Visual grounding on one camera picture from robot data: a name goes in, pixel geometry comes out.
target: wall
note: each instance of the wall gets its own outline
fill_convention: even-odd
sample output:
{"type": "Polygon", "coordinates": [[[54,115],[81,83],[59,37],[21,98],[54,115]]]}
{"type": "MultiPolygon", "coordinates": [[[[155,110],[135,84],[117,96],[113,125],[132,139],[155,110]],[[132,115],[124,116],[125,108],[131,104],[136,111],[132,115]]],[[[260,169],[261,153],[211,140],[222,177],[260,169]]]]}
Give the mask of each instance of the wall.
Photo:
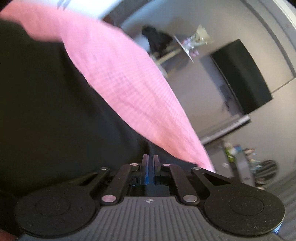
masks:
{"type": "MultiPolygon", "coordinates": [[[[268,11],[264,17],[270,18],[267,22],[277,24],[268,11]]],[[[170,34],[187,35],[202,24],[215,41],[201,47],[200,56],[194,63],[188,63],[168,79],[197,134],[232,116],[222,108],[224,99],[218,86],[223,83],[223,79],[209,58],[209,53],[240,38],[271,91],[294,78],[291,63],[287,63],[282,55],[283,49],[279,48],[279,43],[273,40],[254,13],[239,0],[154,0],[129,18],[122,27],[133,37],[145,24],[170,34]]],[[[274,27],[277,27],[276,33],[282,31],[279,25],[274,27]]],[[[293,49],[289,40],[283,39],[283,36],[281,34],[279,40],[285,41],[287,49],[293,49]]],[[[279,179],[296,167],[296,125],[293,123],[296,119],[296,81],[278,90],[273,97],[274,100],[251,114],[252,123],[227,139],[244,148],[257,147],[259,160],[277,160],[280,163],[279,179]]]]}

